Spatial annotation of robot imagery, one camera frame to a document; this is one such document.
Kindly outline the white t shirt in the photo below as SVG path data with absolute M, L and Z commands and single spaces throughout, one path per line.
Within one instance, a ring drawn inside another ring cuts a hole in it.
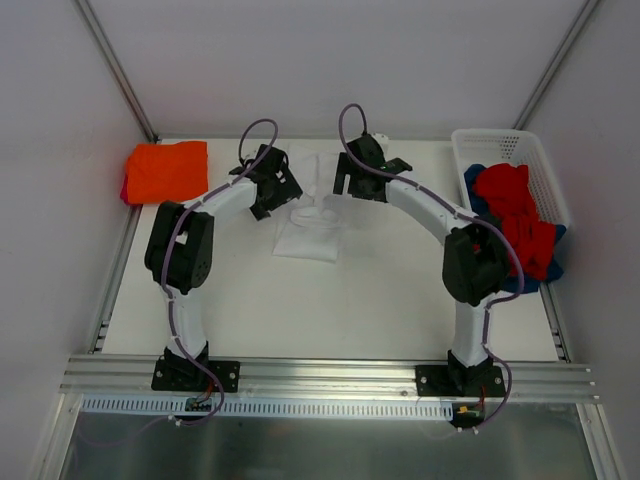
M 272 254 L 335 263 L 346 227 L 343 199 L 333 194 L 338 155 L 296 144 L 287 154 L 302 196 L 280 208 Z

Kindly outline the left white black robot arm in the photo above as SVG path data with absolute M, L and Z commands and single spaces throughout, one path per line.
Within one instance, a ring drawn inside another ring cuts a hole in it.
M 154 367 L 154 391 L 238 390 L 240 364 L 209 358 L 202 320 L 200 288 L 212 268 L 214 233 L 246 210 L 260 221 L 301 196 L 286 152 L 263 144 L 255 159 L 229 172 L 227 183 L 185 204 L 159 205 L 144 265 L 163 293 L 170 337 Z

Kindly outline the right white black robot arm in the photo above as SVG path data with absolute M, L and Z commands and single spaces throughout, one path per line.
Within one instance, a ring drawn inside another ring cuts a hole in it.
M 474 217 L 421 185 L 400 158 L 387 160 L 370 134 L 343 143 L 333 192 L 387 203 L 417 221 L 444 248 L 442 281 L 455 300 L 455 332 L 447 364 L 424 373 L 418 388 L 439 395 L 478 396 L 492 382 L 488 352 L 491 302 L 510 272 L 499 223 Z

